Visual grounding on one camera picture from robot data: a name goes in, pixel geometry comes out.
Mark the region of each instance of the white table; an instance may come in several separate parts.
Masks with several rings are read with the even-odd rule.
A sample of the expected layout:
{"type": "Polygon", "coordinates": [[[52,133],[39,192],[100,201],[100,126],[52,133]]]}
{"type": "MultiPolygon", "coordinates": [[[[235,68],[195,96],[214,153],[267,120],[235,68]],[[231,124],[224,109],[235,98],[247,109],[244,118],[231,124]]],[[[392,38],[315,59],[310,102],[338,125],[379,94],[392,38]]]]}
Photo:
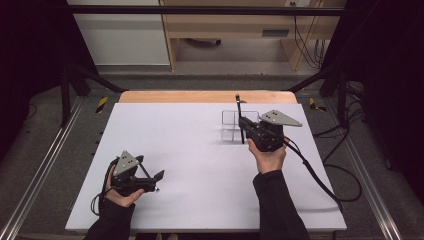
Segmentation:
{"type": "MultiPolygon", "coordinates": [[[[277,109],[303,123],[285,127],[320,179],[330,189],[302,106],[242,104],[243,111],[277,109]]],[[[67,230],[86,232],[97,220],[90,211],[101,190],[107,166],[123,150],[144,155],[152,176],[165,170],[159,193],[144,194],[136,203],[136,232],[245,232],[259,229],[259,205],[252,186],[257,174],[247,145],[224,142],[222,111],[235,103],[117,103],[74,205],[67,230]]],[[[284,175],[300,217],[309,231],[344,230],[337,204],[288,150],[284,175]]]]}

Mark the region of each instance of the person's left hand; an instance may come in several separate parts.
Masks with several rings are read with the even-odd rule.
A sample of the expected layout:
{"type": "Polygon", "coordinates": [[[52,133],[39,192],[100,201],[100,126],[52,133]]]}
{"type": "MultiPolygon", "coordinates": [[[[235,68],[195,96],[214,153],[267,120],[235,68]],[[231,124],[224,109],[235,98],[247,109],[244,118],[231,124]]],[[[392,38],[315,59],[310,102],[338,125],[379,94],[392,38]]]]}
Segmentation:
{"type": "MultiPolygon", "coordinates": [[[[107,182],[106,182],[106,186],[108,187],[110,187],[110,184],[112,182],[112,173],[115,170],[115,167],[116,165],[110,169],[109,177],[107,178],[107,182]]],[[[111,189],[106,193],[106,198],[118,204],[119,206],[129,207],[131,206],[131,204],[137,201],[141,197],[141,195],[143,195],[143,193],[144,193],[144,189],[139,189],[136,192],[132,193],[130,196],[124,197],[121,194],[119,194],[115,189],[111,189]]]]}

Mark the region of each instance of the person's right hand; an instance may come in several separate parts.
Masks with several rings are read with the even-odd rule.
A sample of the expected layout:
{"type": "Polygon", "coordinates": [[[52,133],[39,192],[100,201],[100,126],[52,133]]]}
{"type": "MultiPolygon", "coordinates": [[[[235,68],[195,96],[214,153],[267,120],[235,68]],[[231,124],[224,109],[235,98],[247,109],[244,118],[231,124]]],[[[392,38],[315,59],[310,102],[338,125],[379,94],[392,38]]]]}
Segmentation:
{"type": "Polygon", "coordinates": [[[284,159],[286,158],[286,144],[274,152],[261,152],[252,139],[248,138],[247,143],[249,144],[249,151],[256,159],[256,165],[260,173],[265,174],[283,168],[284,159]]]}

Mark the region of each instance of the black cable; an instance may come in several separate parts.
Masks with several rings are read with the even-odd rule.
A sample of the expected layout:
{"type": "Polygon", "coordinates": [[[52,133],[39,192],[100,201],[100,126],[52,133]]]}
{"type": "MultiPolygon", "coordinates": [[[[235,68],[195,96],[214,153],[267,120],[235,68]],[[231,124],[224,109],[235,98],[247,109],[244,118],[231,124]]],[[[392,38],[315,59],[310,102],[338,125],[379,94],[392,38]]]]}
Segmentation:
{"type": "Polygon", "coordinates": [[[353,105],[353,104],[355,104],[355,103],[361,103],[362,102],[362,100],[355,100],[355,101],[353,101],[353,102],[351,102],[351,103],[349,103],[349,105],[347,105],[347,107],[346,107],[346,109],[350,109],[350,107],[353,105]]]}
{"type": "Polygon", "coordinates": [[[293,142],[290,138],[288,138],[286,136],[284,136],[284,138],[286,138],[287,140],[289,140],[289,142],[292,142],[294,144],[294,146],[296,147],[297,151],[299,151],[299,153],[300,153],[300,149],[299,149],[299,147],[297,146],[297,144],[295,142],[293,142]]]}
{"type": "Polygon", "coordinates": [[[321,135],[324,135],[324,134],[330,133],[330,132],[332,132],[332,131],[334,131],[334,130],[337,130],[339,127],[341,127],[341,124],[338,124],[338,125],[336,125],[336,126],[334,126],[334,127],[330,128],[330,129],[328,129],[328,130],[323,131],[323,132],[320,132],[320,133],[314,133],[314,134],[312,134],[312,136],[313,136],[314,138],[316,138],[316,137],[319,137],[319,136],[321,136],[321,135]]]}
{"type": "Polygon", "coordinates": [[[25,121],[26,121],[26,120],[28,120],[28,119],[30,119],[30,118],[32,118],[32,117],[34,117],[35,113],[37,113],[37,110],[38,110],[37,106],[35,106],[35,105],[34,105],[34,104],[32,104],[32,103],[30,103],[30,104],[29,104],[29,106],[34,107],[34,108],[35,108],[35,110],[34,110],[34,112],[33,112],[30,116],[28,116],[27,118],[25,118],[25,121]]]}
{"type": "Polygon", "coordinates": [[[334,193],[332,193],[330,189],[328,189],[327,186],[325,186],[325,184],[321,181],[321,179],[319,179],[318,175],[315,173],[314,169],[312,168],[311,164],[309,164],[308,160],[306,160],[306,158],[300,153],[300,151],[298,151],[295,147],[289,144],[286,140],[283,140],[283,142],[284,144],[287,145],[287,147],[289,147],[293,152],[295,152],[302,159],[302,163],[308,169],[309,173],[314,178],[315,182],[317,182],[318,185],[321,187],[321,189],[324,190],[324,192],[327,193],[327,195],[330,196],[337,203],[337,206],[339,207],[340,211],[343,213],[342,203],[339,201],[336,195],[334,195],[334,193]]]}
{"type": "Polygon", "coordinates": [[[316,65],[316,63],[312,60],[311,55],[309,54],[308,48],[306,47],[305,42],[303,41],[302,35],[300,35],[300,32],[299,32],[299,30],[298,30],[298,28],[297,28],[296,16],[293,16],[293,18],[294,18],[294,30],[295,30],[295,32],[294,32],[294,42],[296,43],[297,48],[299,48],[300,52],[302,53],[302,55],[303,55],[303,57],[305,58],[305,60],[306,60],[306,62],[308,63],[308,65],[309,65],[311,68],[318,69],[318,66],[317,66],[317,65],[316,65]],[[308,54],[309,58],[311,59],[311,62],[312,62],[315,66],[312,66],[312,65],[311,65],[311,63],[309,62],[309,60],[308,60],[308,58],[306,57],[305,53],[303,52],[302,48],[299,46],[299,43],[297,43],[297,34],[298,34],[298,33],[299,33],[299,36],[300,36],[300,40],[302,41],[303,46],[305,47],[306,53],[308,54]]]}
{"type": "Polygon", "coordinates": [[[328,155],[322,160],[322,162],[323,163],[325,163],[329,158],[330,158],[330,156],[331,155],[333,155],[333,153],[337,150],[337,148],[339,148],[340,147],[340,145],[343,143],[343,141],[346,139],[346,137],[347,137],[347,135],[349,134],[349,131],[350,131],[350,118],[351,117],[353,117],[353,116],[356,116],[358,113],[360,114],[360,113],[362,113],[363,112],[363,110],[361,110],[361,109],[358,109],[358,110],[356,110],[355,112],[353,112],[347,119],[348,119],[348,125],[347,125],[347,128],[346,128],[346,132],[345,132],[345,135],[343,136],[343,138],[342,139],[340,139],[340,141],[336,144],[336,146],[330,151],[330,153],[328,153],[328,155]]]}
{"type": "Polygon", "coordinates": [[[347,92],[347,93],[346,93],[346,96],[349,96],[349,97],[350,97],[350,98],[352,98],[353,100],[360,101],[360,100],[358,100],[358,97],[355,95],[355,93],[347,92]]]}
{"type": "Polygon", "coordinates": [[[319,47],[319,42],[319,39],[315,41],[314,58],[315,61],[318,63],[318,67],[321,68],[322,62],[324,60],[325,40],[321,40],[321,48],[319,47]]]}
{"type": "Polygon", "coordinates": [[[324,137],[318,136],[318,137],[316,137],[316,138],[336,138],[336,137],[343,136],[343,135],[345,135],[346,133],[347,133],[347,131],[344,131],[344,132],[339,133],[339,134],[336,134],[336,135],[330,135],[330,136],[324,136],[324,137]]]}
{"type": "Polygon", "coordinates": [[[365,112],[363,111],[363,110],[361,110],[361,111],[358,111],[357,112],[357,114],[356,115],[358,115],[356,118],[353,118],[352,117],[352,119],[350,120],[350,123],[353,123],[353,122],[355,122],[356,120],[358,120],[358,119],[363,119],[363,114],[364,114],[365,112]]]}
{"type": "Polygon", "coordinates": [[[351,173],[349,170],[347,170],[345,168],[342,168],[340,166],[333,165],[333,164],[326,163],[326,164],[324,164],[324,167],[332,167],[332,168],[336,168],[336,169],[342,170],[343,172],[349,174],[356,181],[356,183],[358,184],[359,193],[356,195],[356,197],[354,197],[354,198],[348,198],[348,199],[340,199],[339,198],[339,201],[340,202],[355,202],[355,201],[357,201],[362,196],[362,191],[363,191],[362,190],[362,185],[359,182],[359,179],[353,173],[351,173]]]}
{"type": "Polygon", "coordinates": [[[113,160],[110,164],[109,164],[109,167],[107,168],[107,171],[106,171],[106,174],[105,174],[105,179],[103,180],[103,187],[102,187],[102,191],[99,193],[99,194],[97,194],[94,198],[93,198],[93,200],[91,200],[91,212],[92,213],[94,213],[94,215],[96,215],[96,216],[99,216],[99,213],[100,213],[100,209],[102,208],[102,206],[103,206],[103,202],[104,202],[104,198],[105,198],[105,196],[106,196],[106,193],[107,192],[109,192],[110,190],[112,190],[113,189],[113,187],[110,187],[110,188],[108,188],[108,189],[106,189],[106,185],[107,185],[107,179],[109,178],[109,172],[110,172],[110,170],[112,169],[112,167],[114,166],[114,165],[116,165],[116,163],[118,162],[118,160],[119,160],[119,157],[117,157],[115,160],[113,160]],[[99,213],[96,213],[96,210],[95,210],[95,205],[96,205],[96,199],[99,199],[98,200],[98,210],[99,210],[99,213]]]}
{"type": "MultiPolygon", "coordinates": [[[[290,3],[290,6],[292,6],[292,7],[296,7],[296,3],[295,3],[295,2],[291,2],[291,3],[290,3]]],[[[309,53],[309,50],[308,50],[308,48],[307,48],[307,46],[306,46],[306,42],[303,40],[303,37],[302,37],[302,35],[300,34],[300,31],[299,31],[299,29],[298,29],[298,27],[297,27],[297,20],[296,20],[296,16],[293,16],[293,19],[294,19],[294,29],[295,29],[295,33],[294,33],[294,40],[295,40],[295,43],[296,43],[297,47],[299,48],[300,52],[302,53],[303,57],[305,58],[306,62],[308,63],[308,65],[309,65],[310,67],[315,68],[315,69],[320,69],[320,68],[321,68],[321,66],[319,65],[319,63],[317,64],[316,62],[314,62],[314,60],[313,60],[313,58],[311,57],[311,54],[309,53]],[[299,44],[297,43],[297,34],[299,34],[300,40],[301,40],[301,42],[302,42],[302,44],[303,44],[304,49],[306,50],[306,53],[307,53],[307,54],[308,54],[308,56],[309,56],[309,59],[311,60],[311,62],[312,62],[315,66],[312,66],[312,65],[310,64],[310,62],[308,61],[308,58],[306,57],[306,55],[305,55],[305,53],[303,52],[302,48],[301,48],[301,47],[299,46],[299,44]]]]}

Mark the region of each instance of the wooden table edge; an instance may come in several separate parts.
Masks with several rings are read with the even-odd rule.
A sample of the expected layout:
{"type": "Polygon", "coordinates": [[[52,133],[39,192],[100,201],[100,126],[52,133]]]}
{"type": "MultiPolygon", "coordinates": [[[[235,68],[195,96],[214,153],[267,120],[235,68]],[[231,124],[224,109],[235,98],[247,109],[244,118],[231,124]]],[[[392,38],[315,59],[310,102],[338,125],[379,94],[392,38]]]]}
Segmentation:
{"type": "Polygon", "coordinates": [[[126,91],[119,103],[232,103],[235,95],[248,103],[297,104],[289,91],[229,90],[229,91],[126,91]]]}

